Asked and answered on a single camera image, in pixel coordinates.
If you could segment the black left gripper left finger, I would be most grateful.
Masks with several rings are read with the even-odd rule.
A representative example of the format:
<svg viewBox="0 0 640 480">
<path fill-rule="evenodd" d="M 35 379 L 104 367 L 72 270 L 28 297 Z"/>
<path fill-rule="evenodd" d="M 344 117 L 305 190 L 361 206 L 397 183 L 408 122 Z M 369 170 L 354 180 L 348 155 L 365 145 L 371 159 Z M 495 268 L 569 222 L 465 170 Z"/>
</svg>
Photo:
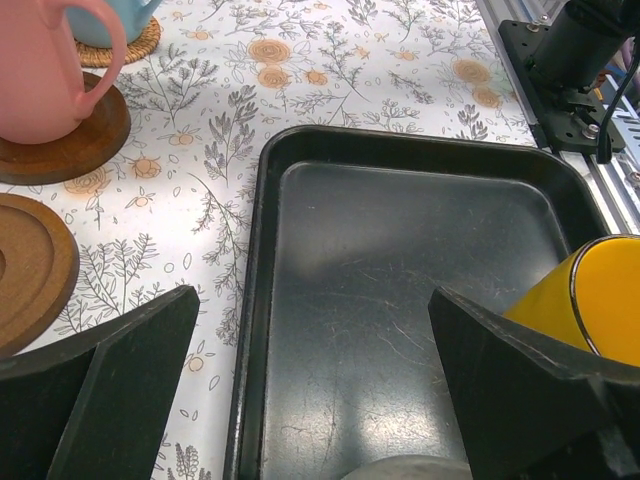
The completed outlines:
<svg viewBox="0 0 640 480">
<path fill-rule="evenodd" d="M 2 478 L 150 478 L 199 307 L 181 285 L 3 359 Z"/>
</svg>

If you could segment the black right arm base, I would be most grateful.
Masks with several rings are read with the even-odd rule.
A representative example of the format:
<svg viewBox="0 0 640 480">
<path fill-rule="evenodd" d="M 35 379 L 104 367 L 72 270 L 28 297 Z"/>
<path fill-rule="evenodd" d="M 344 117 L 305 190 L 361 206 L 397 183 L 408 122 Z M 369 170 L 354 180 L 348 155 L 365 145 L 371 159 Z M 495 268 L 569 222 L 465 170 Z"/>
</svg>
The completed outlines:
<svg viewBox="0 0 640 480">
<path fill-rule="evenodd" d="M 568 1 L 549 26 L 504 20 L 498 34 L 537 119 L 536 140 L 608 164 L 623 149 L 612 125 L 614 111 L 627 86 L 638 79 L 639 3 Z M 593 90 L 607 63 L 625 46 L 633 47 L 630 65 L 604 108 Z"/>
</svg>

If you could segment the dark wooden coaster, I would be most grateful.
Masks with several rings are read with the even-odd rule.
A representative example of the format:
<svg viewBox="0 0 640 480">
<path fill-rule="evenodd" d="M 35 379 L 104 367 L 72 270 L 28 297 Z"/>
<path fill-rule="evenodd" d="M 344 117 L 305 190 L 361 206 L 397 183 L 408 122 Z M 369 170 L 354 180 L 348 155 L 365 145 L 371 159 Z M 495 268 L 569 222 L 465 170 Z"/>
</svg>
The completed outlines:
<svg viewBox="0 0 640 480">
<path fill-rule="evenodd" d="M 46 76 L 1 70 L 1 181 L 14 185 L 69 180 L 111 159 L 131 127 L 124 97 L 110 86 L 83 119 L 76 94 L 88 94 L 99 78 L 79 67 L 71 75 Z"/>
<path fill-rule="evenodd" d="M 59 316 L 79 273 L 79 252 L 49 207 L 1 195 L 1 356 L 24 349 Z"/>
</svg>

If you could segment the woven rattan coaster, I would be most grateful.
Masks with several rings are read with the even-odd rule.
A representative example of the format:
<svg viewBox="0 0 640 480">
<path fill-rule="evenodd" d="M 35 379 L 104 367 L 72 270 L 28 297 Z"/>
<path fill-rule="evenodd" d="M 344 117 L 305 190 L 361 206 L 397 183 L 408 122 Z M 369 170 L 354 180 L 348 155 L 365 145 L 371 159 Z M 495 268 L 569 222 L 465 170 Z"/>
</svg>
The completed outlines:
<svg viewBox="0 0 640 480">
<path fill-rule="evenodd" d="M 127 45 L 125 64 L 131 64 L 150 56 L 159 44 L 162 28 L 158 20 L 152 16 L 141 35 Z M 75 41 L 80 63 L 83 67 L 107 68 L 111 65 L 113 51 L 111 48 L 98 48 Z"/>
</svg>

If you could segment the yellow enamel mug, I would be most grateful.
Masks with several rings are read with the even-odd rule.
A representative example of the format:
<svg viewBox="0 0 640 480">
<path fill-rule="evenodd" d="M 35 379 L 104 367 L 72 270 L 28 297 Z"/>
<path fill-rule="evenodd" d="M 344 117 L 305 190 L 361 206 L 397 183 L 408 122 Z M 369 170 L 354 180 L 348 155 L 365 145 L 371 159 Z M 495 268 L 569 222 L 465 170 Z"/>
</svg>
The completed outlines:
<svg viewBox="0 0 640 480">
<path fill-rule="evenodd" d="M 639 365 L 639 237 L 611 235 L 566 258 L 504 317 L 600 357 Z"/>
</svg>

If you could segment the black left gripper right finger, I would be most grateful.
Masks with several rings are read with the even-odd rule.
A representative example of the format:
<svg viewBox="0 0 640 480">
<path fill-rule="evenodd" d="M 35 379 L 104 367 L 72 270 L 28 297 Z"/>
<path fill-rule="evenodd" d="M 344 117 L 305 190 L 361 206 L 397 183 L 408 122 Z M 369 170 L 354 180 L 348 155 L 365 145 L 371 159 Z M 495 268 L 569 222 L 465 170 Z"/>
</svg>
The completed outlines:
<svg viewBox="0 0 640 480">
<path fill-rule="evenodd" d="M 428 309 L 474 478 L 638 478 L 638 368 L 445 288 Z"/>
</svg>

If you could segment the pink mug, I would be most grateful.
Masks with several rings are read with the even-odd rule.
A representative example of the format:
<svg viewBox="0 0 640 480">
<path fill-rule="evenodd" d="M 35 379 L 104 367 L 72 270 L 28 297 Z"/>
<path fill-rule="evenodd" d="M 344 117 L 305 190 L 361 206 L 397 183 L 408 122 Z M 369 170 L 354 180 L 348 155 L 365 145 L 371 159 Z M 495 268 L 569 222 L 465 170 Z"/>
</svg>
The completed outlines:
<svg viewBox="0 0 640 480">
<path fill-rule="evenodd" d="M 46 76 L 71 75 L 81 64 L 66 18 L 66 9 L 77 7 L 94 15 L 107 29 L 113 58 L 98 85 L 88 94 L 76 94 L 75 117 L 83 119 L 112 86 L 124 65 L 126 35 L 114 10 L 103 1 L 3 1 L 1 3 L 1 70 L 25 69 Z"/>
</svg>

